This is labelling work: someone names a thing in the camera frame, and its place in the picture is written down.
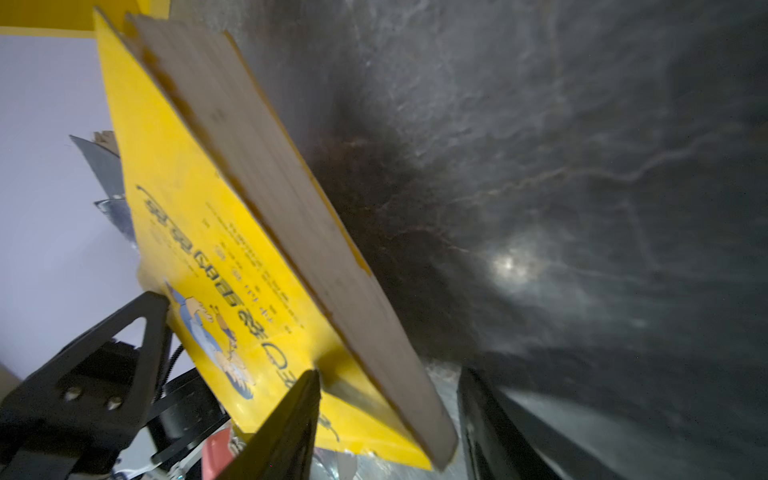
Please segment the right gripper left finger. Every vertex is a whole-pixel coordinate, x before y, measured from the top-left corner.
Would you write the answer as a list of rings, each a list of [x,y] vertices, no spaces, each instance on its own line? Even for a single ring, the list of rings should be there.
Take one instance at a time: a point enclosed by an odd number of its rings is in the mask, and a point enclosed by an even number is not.
[[[319,418],[320,376],[304,372],[252,436],[220,479],[301,479],[310,477]]]

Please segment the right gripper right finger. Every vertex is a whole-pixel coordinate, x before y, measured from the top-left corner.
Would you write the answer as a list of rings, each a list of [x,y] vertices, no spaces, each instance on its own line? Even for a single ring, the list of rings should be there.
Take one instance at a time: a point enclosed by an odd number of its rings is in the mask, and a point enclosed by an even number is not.
[[[461,370],[457,405],[470,479],[558,479],[506,415],[491,386],[469,367]]]

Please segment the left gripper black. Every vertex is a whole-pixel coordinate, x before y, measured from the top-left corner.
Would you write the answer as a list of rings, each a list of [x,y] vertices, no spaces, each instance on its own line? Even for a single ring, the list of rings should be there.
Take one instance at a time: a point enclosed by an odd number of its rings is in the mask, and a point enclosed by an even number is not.
[[[151,460],[170,468],[230,419],[196,369],[153,403],[170,349],[168,309],[165,296],[141,294],[2,400],[2,478],[107,479],[148,413]]]

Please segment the dark purple book red circle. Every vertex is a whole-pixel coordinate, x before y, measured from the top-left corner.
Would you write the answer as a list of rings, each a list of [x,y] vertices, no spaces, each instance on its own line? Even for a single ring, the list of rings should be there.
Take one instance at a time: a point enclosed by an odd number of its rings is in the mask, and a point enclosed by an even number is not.
[[[70,140],[80,150],[91,171],[105,192],[106,198],[95,202],[96,208],[116,227],[137,250],[137,241],[126,200],[122,163],[116,135],[113,131],[97,131],[93,139],[74,135]]]

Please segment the yellow cartoon cover book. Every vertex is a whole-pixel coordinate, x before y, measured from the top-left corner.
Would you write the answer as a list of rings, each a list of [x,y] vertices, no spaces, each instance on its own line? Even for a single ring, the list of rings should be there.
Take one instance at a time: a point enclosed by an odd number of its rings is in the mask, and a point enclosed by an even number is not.
[[[313,370],[320,448],[445,469],[453,421],[231,37],[93,24],[146,282],[233,422],[257,432]]]

